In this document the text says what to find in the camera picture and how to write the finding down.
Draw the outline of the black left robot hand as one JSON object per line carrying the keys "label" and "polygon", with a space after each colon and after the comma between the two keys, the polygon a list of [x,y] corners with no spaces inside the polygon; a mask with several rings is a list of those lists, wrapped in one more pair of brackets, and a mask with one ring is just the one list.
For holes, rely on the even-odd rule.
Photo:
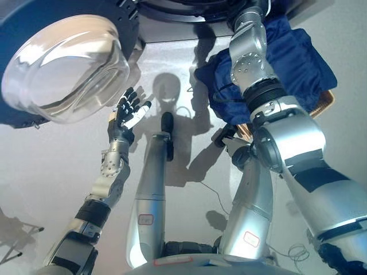
{"label": "black left robot hand", "polygon": [[108,121],[109,142],[127,141],[132,145],[135,135],[132,129],[145,117],[151,108],[151,102],[140,104],[140,98],[132,87],[129,87],[112,110]]}

